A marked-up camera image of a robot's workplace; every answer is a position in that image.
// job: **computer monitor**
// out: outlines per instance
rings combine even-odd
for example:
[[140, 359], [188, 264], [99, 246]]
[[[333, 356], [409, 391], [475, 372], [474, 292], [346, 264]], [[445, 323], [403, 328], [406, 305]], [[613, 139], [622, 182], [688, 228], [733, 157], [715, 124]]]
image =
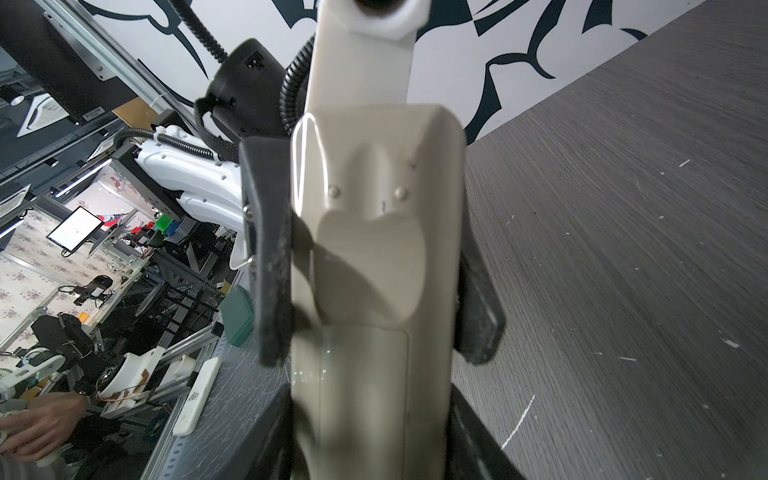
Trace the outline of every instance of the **computer monitor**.
[[102, 225], [104, 222], [101, 218], [96, 217], [83, 207], [78, 207], [46, 238], [60, 247], [74, 252]]

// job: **white wall with black pattern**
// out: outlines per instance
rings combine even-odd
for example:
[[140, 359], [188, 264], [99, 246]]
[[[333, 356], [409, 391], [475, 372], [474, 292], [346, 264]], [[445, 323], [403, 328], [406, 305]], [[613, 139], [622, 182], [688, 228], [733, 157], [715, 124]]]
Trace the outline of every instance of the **white wall with black pattern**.
[[[78, 0], [187, 105], [218, 63], [167, 0]], [[435, 0], [416, 42], [408, 100], [447, 105], [469, 143], [703, 0]], [[194, 0], [228, 51], [258, 39], [284, 66], [314, 32], [313, 0]]]

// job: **person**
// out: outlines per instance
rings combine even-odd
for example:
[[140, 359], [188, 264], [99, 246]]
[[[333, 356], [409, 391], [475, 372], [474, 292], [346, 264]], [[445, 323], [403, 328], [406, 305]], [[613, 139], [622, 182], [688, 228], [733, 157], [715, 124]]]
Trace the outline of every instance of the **person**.
[[8, 437], [0, 444], [0, 472], [16, 469], [21, 478], [68, 478], [63, 459], [47, 465], [33, 462], [43, 459], [62, 446], [75, 426], [85, 416], [88, 398], [75, 392], [53, 392], [28, 402], [12, 399], [0, 403], [0, 412], [13, 412], [0, 418], [0, 431]]

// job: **person's sleeve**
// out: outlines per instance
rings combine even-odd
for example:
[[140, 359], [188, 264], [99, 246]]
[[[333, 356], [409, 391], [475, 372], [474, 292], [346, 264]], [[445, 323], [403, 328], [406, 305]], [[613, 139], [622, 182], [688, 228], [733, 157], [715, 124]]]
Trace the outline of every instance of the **person's sleeve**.
[[23, 410], [27, 408], [27, 401], [22, 399], [10, 399], [0, 403], [0, 412], [13, 412], [14, 410]]

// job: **scratch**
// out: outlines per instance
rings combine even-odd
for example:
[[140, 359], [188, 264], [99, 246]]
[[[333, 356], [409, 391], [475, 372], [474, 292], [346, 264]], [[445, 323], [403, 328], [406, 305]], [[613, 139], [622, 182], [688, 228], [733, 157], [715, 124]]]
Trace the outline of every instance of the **scratch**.
[[647, 201], [645, 200], [645, 195], [643, 195], [643, 191], [640, 189], [640, 182], [637, 181], [637, 174], [634, 174], [634, 184], [637, 185], [637, 191], [640, 192], [640, 196], [643, 197], [643, 202]]
[[534, 401], [534, 399], [535, 399], [535, 398], [536, 398], [536, 395], [534, 395], [534, 396], [532, 396], [532, 397], [531, 397], [531, 401], [530, 401], [530, 402], [528, 402], [528, 406], [527, 406], [527, 407], [525, 407], [525, 411], [523, 412], [523, 415], [520, 417], [520, 420], [518, 420], [518, 424], [517, 424], [517, 425], [515, 425], [515, 429], [514, 429], [514, 430], [512, 430], [512, 433], [510, 433], [510, 434], [509, 434], [509, 437], [507, 437], [507, 441], [506, 441], [506, 442], [504, 442], [504, 445], [502, 445], [502, 450], [504, 449], [504, 447], [506, 447], [506, 446], [507, 446], [507, 444], [509, 443], [509, 441], [510, 441], [510, 440], [512, 440], [512, 437], [514, 437], [514, 436], [515, 436], [515, 433], [517, 433], [517, 432], [518, 432], [518, 429], [520, 428], [520, 425], [522, 425], [522, 424], [523, 424], [523, 420], [525, 420], [525, 417], [528, 415], [528, 410], [530, 410], [530, 409], [531, 409], [531, 405], [533, 405], [533, 401]]

